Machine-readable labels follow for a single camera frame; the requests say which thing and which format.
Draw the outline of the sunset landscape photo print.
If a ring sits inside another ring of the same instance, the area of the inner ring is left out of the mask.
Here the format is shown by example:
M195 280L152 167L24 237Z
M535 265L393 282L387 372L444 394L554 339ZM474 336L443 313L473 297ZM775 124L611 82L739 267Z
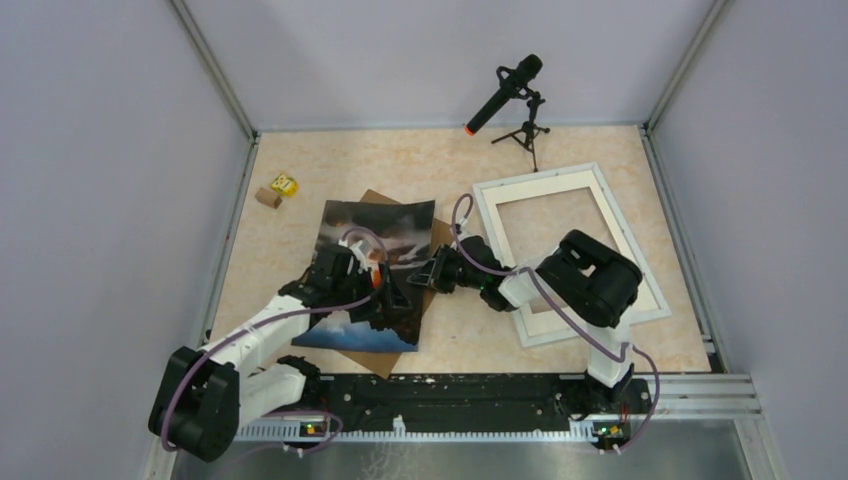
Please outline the sunset landscape photo print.
M370 261L388 255L391 280L408 299L408 310L386 313L373 321L353 321L346 311L334 312L296 337L292 344L369 353L418 350L424 313L424 292L407 282L430 258L435 202L377 204L328 200L325 202L313 253L347 240L363 240Z

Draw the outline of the brown cardboard backing board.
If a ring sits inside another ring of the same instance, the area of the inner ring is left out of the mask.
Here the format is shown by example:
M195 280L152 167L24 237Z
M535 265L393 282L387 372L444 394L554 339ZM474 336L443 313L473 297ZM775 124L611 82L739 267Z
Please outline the brown cardboard backing board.
M363 194L360 201L384 205L399 205L398 201L372 189L368 189ZM434 253L439 245L450 242L451 234L449 224L435 218L432 230L431 252ZM393 368L401 357L401 353L369 353L347 350L338 350L338 353L384 379L390 376Z

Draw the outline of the white picture frame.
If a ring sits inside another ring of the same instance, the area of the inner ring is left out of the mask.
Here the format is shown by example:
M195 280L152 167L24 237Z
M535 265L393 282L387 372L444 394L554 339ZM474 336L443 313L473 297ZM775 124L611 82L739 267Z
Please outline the white picture frame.
M497 207L500 204L588 189L602 219L610 230L616 249L637 264L643 273L635 304L624 314L622 323L637 324L669 317L672 311L647 263L619 205L595 162L539 173L476 183L473 196L480 212L490 246L502 264L518 265L514 258ZM553 311L533 313L524 305L511 313L522 347L537 347L577 337Z

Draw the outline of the white photo mat board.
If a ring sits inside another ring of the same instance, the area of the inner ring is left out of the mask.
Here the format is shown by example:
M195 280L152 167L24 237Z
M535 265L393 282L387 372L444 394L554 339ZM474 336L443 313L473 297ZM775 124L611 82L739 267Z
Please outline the white photo mat board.
M497 207L501 204L587 189L599 208L618 252L641 269L643 280L635 304L625 314L630 324L669 317L671 308L596 163L477 183L473 195L491 248L503 264L516 265Z

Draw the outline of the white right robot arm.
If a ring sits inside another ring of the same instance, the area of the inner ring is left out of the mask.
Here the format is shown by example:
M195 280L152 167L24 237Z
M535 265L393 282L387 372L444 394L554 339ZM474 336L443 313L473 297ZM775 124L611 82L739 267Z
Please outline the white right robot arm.
M407 283L440 294L474 289L489 308L513 312L542 299L590 346L586 375L589 404L612 412L627 397L632 377L628 334L621 325L643 280L627 257L580 230L571 230L541 261L504 266L478 235L439 246Z

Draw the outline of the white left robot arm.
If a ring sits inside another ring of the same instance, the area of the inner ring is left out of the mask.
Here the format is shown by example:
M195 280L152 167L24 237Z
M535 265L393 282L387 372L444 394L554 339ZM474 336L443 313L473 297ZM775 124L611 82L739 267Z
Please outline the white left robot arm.
M228 336L171 354L148 429L166 451L214 461L263 415L286 405L303 414L319 404L315 366L285 357L265 367L271 354L335 312L386 329L413 308L388 263L369 260L364 242L322 247L299 278Z

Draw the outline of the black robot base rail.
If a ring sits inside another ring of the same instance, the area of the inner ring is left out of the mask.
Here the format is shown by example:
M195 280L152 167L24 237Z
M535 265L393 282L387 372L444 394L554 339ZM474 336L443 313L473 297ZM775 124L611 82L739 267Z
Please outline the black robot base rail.
M633 376L607 390L586 374L307 375L300 401L271 412L318 422L329 414L342 432L388 430L400 416L413 432L565 431L572 423L601 421L601 432L621 437L631 419L649 413L647 381Z

